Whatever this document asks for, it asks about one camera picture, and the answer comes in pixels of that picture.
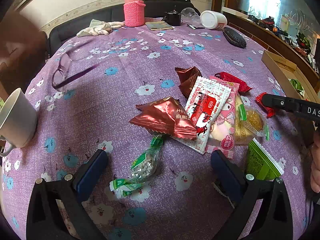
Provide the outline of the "person's hand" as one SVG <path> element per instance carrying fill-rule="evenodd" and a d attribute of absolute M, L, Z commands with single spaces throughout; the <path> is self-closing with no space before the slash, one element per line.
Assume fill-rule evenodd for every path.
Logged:
<path fill-rule="evenodd" d="M 320 192 L 320 137 L 319 129 L 314 133 L 313 146 L 311 149 L 312 163 L 311 163 L 311 175 L 310 185 L 315 193 Z"/>

